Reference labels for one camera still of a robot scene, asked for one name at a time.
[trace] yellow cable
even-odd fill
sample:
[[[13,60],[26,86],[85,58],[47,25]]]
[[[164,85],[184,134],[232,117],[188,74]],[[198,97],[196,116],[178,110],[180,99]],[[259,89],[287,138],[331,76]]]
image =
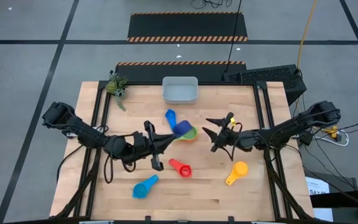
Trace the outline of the yellow cable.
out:
[[[313,1],[313,5],[312,5],[312,7],[311,7],[311,11],[310,11],[310,15],[309,15],[308,22],[306,23],[305,31],[303,32],[301,44],[299,45],[298,61],[297,61],[297,63],[296,63],[296,67],[297,67],[298,69],[300,68],[300,65],[301,65],[301,55],[302,55],[303,42],[304,42],[305,39],[306,39],[306,35],[307,35],[308,29],[309,29],[309,24],[310,24],[311,18],[313,17],[314,9],[316,9],[316,4],[317,4],[317,0],[314,0],[314,1]],[[299,102],[299,98],[296,100],[296,108],[298,109],[298,112],[301,113],[301,110],[299,109],[299,106],[298,106],[298,102]]]

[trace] black metal frame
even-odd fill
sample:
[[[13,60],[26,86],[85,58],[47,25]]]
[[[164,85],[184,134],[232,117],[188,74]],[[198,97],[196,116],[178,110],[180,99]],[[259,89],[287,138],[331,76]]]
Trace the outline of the black metal frame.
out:
[[[96,126],[97,118],[99,114],[100,104],[101,104],[101,96],[103,94],[104,87],[106,86],[108,81],[99,81],[98,85],[98,91],[96,93],[96,100],[94,104],[94,110],[92,115],[91,124],[92,126]],[[128,82],[128,85],[161,85],[162,82]],[[259,126],[260,128],[264,128],[264,116],[262,112],[262,105],[260,102],[260,96],[259,96],[259,88],[262,89],[262,92],[264,94],[264,101],[266,105],[266,111],[267,111],[267,119],[269,126],[274,126],[274,120],[273,120],[273,113],[272,108],[270,105],[270,99],[267,89],[266,82],[256,82],[256,83],[228,83],[228,82],[199,82],[199,85],[245,85],[245,86],[252,86],[254,89],[254,97],[255,97],[255,105],[257,110],[257,116],[259,120]],[[107,123],[107,117],[108,117],[108,109],[110,104],[111,95],[106,92],[106,98],[104,101],[104,108],[103,108],[103,115],[101,119],[101,126],[106,125]],[[91,151],[96,150],[94,161],[92,164],[91,169],[89,172],[87,172],[89,165],[90,165],[90,159],[91,159]],[[86,149],[86,153],[84,156],[84,163],[81,170],[81,179],[80,179],[80,186],[78,187],[78,190],[75,192],[74,196],[71,198],[70,203],[63,209],[62,212],[60,212],[57,216],[51,217],[48,220],[35,220],[35,221],[26,221],[26,222],[17,222],[15,224],[36,224],[36,223],[78,223],[79,221],[91,221],[91,214],[92,214],[92,207],[93,207],[93,200],[96,190],[96,182],[98,178],[98,169],[99,169],[99,163],[100,163],[100,157],[101,157],[101,151],[102,149],[96,148],[96,149]],[[281,179],[281,181],[286,185],[285,183],[285,177],[284,177],[284,170],[282,165],[282,159],[280,156],[279,151],[275,151],[275,157],[276,157],[276,163],[277,163],[277,170],[278,175]],[[285,222],[285,223],[313,223],[317,224],[320,223],[319,221],[315,220],[297,220],[292,218],[292,210],[290,207],[290,204],[288,201],[284,199],[284,206],[286,211],[286,218],[282,218],[280,215],[280,208],[278,206],[278,198],[277,198],[277,191],[276,191],[276,184],[274,180],[271,178],[271,176],[268,175],[268,181],[269,181],[269,187],[270,187],[270,194],[272,198],[272,207],[273,207],[273,213],[275,217],[276,222]],[[83,199],[83,192],[86,190],[88,184],[90,184],[89,188],[89,196],[88,201],[86,203],[86,211],[85,216],[80,216],[80,210],[81,210],[81,203]],[[68,217],[70,212],[74,210],[73,217]],[[234,217],[228,216],[227,221],[180,221],[180,220],[172,220],[172,221],[152,221],[150,216],[146,216],[145,220],[114,220],[114,223],[166,223],[166,224],[172,224],[172,223],[187,223],[187,224],[197,224],[197,223],[212,223],[212,224],[223,224],[223,223],[229,223],[229,224],[251,224],[252,222],[239,222],[235,221]]]
[[[96,126],[98,111],[99,111],[100,102],[101,102],[101,95],[104,90],[104,87],[106,86],[106,83],[107,83],[106,81],[99,82],[98,92],[96,94],[96,102],[95,102],[93,117],[92,117],[92,122],[91,122],[92,126]],[[128,82],[128,85],[161,85],[161,84],[162,84],[162,82]],[[252,86],[254,89],[255,105],[256,105],[256,109],[257,109],[259,126],[260,126],[260,128],[264,128],[265,127],[264,117],[263,117],[263,112],[262,112],[262,105],[260,102],[260,96],[259,96],[259,88],[261,88],[263,91],[263,94],[264,94],[264,100],[265,100],[265,104],[266,104],[269,126],[270,127],[274,126],[273,113],[272,113],[272,108],[270,106],[269,94],[267,93],[266,82],[257,82],[257,83],[199,82],[199,85]],[[108,115],[108,108],[109,108],[109,104],[110,104],[110,96],[111,95],[109,93],[106,93],[106,99],[104,101],[104,109],[103,109],[103,115],[102,115],[102,121],[101,121],[102,126],[106,125],[106,123],[107,123],[107,115]],[[87,152],[85,153],[85,156],[84,156],[84,163],[83,163],[83,167],[82,167],[82,171],[81,171],[80,183],[82,183],[82,184],[85,181],[85,177],[86,177],[85,171],[88,170],[88,167],[89,167],[90,154],[91,154],[92,149],[86,149],[86,150],[87,150]],[[96,149],[95,158],[99,157],[98,155],[100,153],[101,153],[101,149],[100,148]],[[276,156],[277,170],[278,170],[279,176],[280,176],[281,180],[283,181],[283,183],[286,185],[280,152],[275,151],[275,156]],[[99,161],[94,161],[94,162],[96,162],[97,167],[99,167]],[[95,176],[93,177],[93,179],[90,183],[91,187],[89,188],[89,197],[88,197],[88,201],[86,204],[86,213],[85,213],[86,217],[91,217],[91,213],[92,213],[93,199],[94,199],[94,194],[95,194],[95,190],[96,190],[97,171],[98,170],[96,170]],[[270,194],[272,196],[274,217],[275,217],[275,220],[278,220],[281,216],[280,216],[280,208],[278,207],[278,198],[277,198],[277,191],[276,191],[275,183],[270,176],[268,176],[268,181],[269,181],[269,186],[270,186]],[[81,199],[76,204],[74,217],[77,217],[80,214],[81,201],[82,201]],[[284,199],[284,206],[285,206],[287,218],[292,218],[291,207],[286,199]],[[237,224],[238,223],[250,223],[250,222],[235,222],[234,217],[228,217],[228,220],[229,220],[229,223],[237,223]],[[114,221],[114,222],[115,223],[148,223],[148,217],[145,217],[145,221],[121,220],[121,221]],[[153,221],[152,223],[173,223],[173,222],[177,222],[177,221],[158,221],[158,222]],[[227,223],[227,222],[191,222],[191,223]]]

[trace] black and orange striped mat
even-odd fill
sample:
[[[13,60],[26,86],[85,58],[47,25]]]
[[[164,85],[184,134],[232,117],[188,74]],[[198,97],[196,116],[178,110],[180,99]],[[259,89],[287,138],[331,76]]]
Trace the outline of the black and orange striped mat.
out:
[[[234,26],[238,15],[237,29]],[[140,12],[132,13],[129,42],[231,42],[247,41],[242,12]]]
[[[214,83],[223,80],[223,73],[243,72],[246,63],[241,61],[209,62],[119,62],[116,72],[125,75],[129,81],[139,83],[161,83],[167,76],[196,77],[202,83]]]

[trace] orange measuring cup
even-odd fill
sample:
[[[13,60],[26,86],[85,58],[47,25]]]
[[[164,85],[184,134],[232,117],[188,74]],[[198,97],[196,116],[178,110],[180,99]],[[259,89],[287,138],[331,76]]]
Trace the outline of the orange measuring cup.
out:
[[[248,165],[245,162],[236,162],[233,169],[226,179],[227,185],[232,185],[238,178],[245,177],[248,174]]]

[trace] wooden table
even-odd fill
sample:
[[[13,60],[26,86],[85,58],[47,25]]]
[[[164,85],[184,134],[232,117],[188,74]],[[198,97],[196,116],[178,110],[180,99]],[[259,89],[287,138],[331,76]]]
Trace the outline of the wooden table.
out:
[[[97,82],[83,82],[76,114],[84,122],[90,123],[97,92]],[[268,83],[268,93],[272,105],[273,118],[279,124],[290,118],[290,112],[282,83]],[[98,125],[101,120],[105,94],[102,94]],[[263,94],[260,91],[261,104],[265,112]],[[127,111],[118,108],[112,99],[109,107],[106,134],[130,134],[144,131],[143,122],[151,121],[159,134],[171,133],[165,112],[172,108],[177,112],[177,120],[187,119],[200,129],[193,143],[173,142],[164,155],[160,155],[165,170],[157,172],[151,168],[150,158],[137,162],[135,172],[128,173],[122,164],[114,163],[114,180],[107,184],[103,178],[103,165],[107,154],[102,152],[99,178],[96,184],[92,219],[144,220],[150,215],[153,220],[227,220],[234,216],[236,221],[272,221],[273,210],[267,172],[262,151],[237,150],[234,162],[244,161],[249,166],[248,176],[237,180],[231,186],[225,184],[233,162],[223,150],[210,151],[211,140],[201,127],[218,131],[219,128],[205,118],[223,118],[228,112],[234,113],[237,122],[245,129],[259,128],[255,98],[251,86],[200,86],[198,101],[193,105],[167,105],[162,98],[161,86],[130,86],[127,99],[124,100]],[[296,147],[291,140],[289,145]],[[78,147],[76,139],[68,140],[65,155]],[[60,172],[55,198],[50,214],[58,213],[69,201],[78,187],[85,150],[74,154],[64,163]],[[299,153],[291,148],[281,151],[285,177],[289,191],[305,211],[313,215],[305,174]],[[191,179],[182,179],[168,164],[171,158],[190,164],[193,169]],[[146,199],[132,198],[136,183],[157,174],[160,180],[149,192]],[[277,189],[281,216],[285,217],[281,192]],[[84,193],[86,204],[88,191]]]

